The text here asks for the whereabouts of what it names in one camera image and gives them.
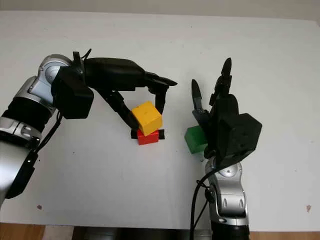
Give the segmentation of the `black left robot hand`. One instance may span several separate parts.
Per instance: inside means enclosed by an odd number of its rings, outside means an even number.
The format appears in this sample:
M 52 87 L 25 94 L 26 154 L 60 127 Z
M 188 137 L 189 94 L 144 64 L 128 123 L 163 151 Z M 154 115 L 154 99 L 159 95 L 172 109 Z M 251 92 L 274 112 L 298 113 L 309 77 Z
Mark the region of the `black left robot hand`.
M 131 128 L 132 134 L 138 131 L 139 123 L 126 106 L 120 92 L 147 87 L 155 95 L 155 108 L 163 113 L 169 87 L 178 84 L 169 78 L 145 71 L 132 60 L 122 58 L 88 58 L 84 61 L 84 73 L 86 85 L 96 90 L 118 113 Z

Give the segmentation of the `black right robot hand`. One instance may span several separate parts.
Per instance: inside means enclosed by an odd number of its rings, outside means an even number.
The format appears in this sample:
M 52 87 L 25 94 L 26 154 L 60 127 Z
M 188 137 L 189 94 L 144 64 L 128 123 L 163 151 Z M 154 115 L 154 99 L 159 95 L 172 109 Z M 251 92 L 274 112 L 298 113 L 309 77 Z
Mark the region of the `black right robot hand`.
M 204 157 L 208 160 L 215 158 L 218 163 L 229 162 L 230 165 L 242 161 L 242 150 L 232 146 L 236 127 L 230 119 L 239 116 L 239 106 L 236 97 L 230 94 L 231 69 L 232 59 L 228 57 L 209 99 L 211 110 L 203 108 L 200 86 L 195 79 L 191 80 L 192 114 L 207 141 Z

